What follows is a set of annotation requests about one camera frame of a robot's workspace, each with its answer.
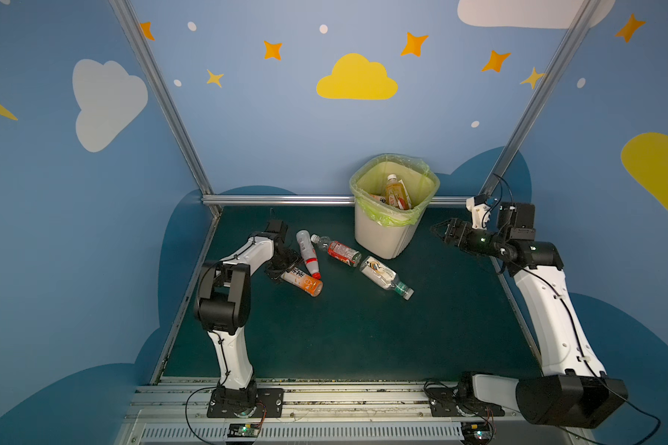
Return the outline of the white orange label bottle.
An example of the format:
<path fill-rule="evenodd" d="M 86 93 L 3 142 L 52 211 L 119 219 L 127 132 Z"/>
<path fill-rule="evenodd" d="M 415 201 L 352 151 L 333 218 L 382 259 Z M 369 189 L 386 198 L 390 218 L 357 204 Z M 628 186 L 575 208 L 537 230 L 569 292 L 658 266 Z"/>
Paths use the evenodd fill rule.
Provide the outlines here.
<path fill-rule="evenodd" d="M 297 267 L 293 267 L 284 272 L 280 276 L 280 279 L 298 287 L 298 289 L 302 289 L 312 297 L 317 297 L 323 289 L 323 283 L 320 280 L 313 278 L 313 276 L 306 274 Z"/>

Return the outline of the white bottle red cap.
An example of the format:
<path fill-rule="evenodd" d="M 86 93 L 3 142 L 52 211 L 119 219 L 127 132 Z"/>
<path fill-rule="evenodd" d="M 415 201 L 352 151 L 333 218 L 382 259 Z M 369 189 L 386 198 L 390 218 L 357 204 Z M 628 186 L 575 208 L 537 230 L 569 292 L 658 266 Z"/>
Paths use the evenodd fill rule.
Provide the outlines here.
<path fill-rule="evenodd" d="M 300 253 L 302 259 L 304 260 L 307 271 L 309 272 L 310 276 L 320 280 L 321 273 L 319 270 L 317 254 L 315 253 L 315 248 L 311 241 L 311 235 L 307 230 L 300 230 L 296 234 L 296 240 L 299 245 Z"/>

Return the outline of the clear bottle red label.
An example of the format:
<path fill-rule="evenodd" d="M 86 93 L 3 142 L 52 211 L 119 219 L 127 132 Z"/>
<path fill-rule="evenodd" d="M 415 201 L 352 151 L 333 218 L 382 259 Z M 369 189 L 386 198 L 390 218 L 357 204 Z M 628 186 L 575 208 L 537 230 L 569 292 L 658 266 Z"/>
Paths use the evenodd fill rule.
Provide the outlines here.
<path fill-rule="evenodd" d="M 330 237 L 321 237 L 320 235 L 313 234 L 310 240 L 317 248 L 326 252 L 328 256 L 350 267 L 356 267 L 361 261 L 362 254 L 360 251 L 350 248 Z"/>

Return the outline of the white label green cap bottle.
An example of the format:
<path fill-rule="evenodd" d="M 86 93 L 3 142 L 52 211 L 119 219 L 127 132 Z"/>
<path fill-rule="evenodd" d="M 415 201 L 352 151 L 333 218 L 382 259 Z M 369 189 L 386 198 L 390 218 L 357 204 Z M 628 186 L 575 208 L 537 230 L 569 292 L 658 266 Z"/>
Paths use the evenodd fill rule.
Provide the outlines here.
<path fill-rule="evenodd" d="M 373 256 L 366 257 L 359 267 L 360 272 L 384 290 L 394 291 L 404 300 L 410 300 L 414 290 L 408 287 L 390 267 Z"/>

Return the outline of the white orange gradient bottle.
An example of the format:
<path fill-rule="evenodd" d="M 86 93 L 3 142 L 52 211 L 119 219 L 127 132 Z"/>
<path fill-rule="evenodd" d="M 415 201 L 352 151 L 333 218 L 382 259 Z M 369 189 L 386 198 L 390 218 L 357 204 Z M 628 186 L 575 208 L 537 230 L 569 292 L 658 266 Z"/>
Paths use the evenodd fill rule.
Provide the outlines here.
<path fill-rule="evenodd" d="M 400 211 L 409 211 L 413 208 L 405 183 L 396 174 L 387 176 L 385 192 L 389 206 Z"/>

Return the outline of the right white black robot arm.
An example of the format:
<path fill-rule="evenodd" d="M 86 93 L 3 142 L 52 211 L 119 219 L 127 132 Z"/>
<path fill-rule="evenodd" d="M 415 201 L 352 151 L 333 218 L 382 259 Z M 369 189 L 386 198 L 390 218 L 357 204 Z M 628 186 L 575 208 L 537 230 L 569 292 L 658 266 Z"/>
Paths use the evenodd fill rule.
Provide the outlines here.
<path fill-rule="evenodd" d="M 530 313 L 542 374 L 513 379 L 469 373 L 458 397 L 467 405 L 516 411 L 533 425 L 597 428 L 626 402 L 628 391 L 622 380 L 608 376 L 586 338 L 560 252 L 536 240 L 536 207 L 500 203 L 495 231 L 486 227 L 486 204 L 471 198 L 468 207 L 470 221 L 451 218 L 432 226 L 432 233 L 465 253 L 502 261 Z"/>

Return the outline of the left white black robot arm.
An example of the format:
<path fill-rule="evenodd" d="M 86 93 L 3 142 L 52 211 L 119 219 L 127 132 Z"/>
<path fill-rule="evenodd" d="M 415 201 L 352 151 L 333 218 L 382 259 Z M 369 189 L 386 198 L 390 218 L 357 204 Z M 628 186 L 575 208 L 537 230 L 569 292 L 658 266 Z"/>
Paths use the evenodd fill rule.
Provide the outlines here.
<path fill-rule="evenodd" d="M 301 259 L 286 244 L 288 226 L 270 220 L 244 246 L 200 273 L 195 317 L 211 339 L 220 367 L 215 402 L 235 411 L 253 409 L 257 387 L 249 360 L 245 326 L 252 309 L 252 276 L 260 269 L 273 281 Z"/>

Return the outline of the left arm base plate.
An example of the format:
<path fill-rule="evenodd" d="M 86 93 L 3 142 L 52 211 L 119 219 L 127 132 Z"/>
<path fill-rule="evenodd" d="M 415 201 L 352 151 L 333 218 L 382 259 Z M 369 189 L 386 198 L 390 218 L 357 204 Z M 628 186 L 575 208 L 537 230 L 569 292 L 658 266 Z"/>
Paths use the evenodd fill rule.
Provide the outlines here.
<path fill-rule="evenodd" d="M 284 406 L 282 388 L 216 389 L 209 401 L 208 418 L 280 418 Z"/>

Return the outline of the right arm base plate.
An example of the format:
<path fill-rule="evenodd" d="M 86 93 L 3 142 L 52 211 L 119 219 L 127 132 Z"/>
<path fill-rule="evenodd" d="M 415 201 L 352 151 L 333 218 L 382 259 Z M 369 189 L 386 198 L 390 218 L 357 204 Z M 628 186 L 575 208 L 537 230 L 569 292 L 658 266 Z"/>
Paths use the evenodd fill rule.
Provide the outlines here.
<path fill-rule="evenodd" d="M 428 398 L 433 417 L 503 417 L 505 410 L 495 404 L 481 402 L 475 398 L 459 398 L 458 389 L 442 385 L 425 386 L 423 392 Z"/>

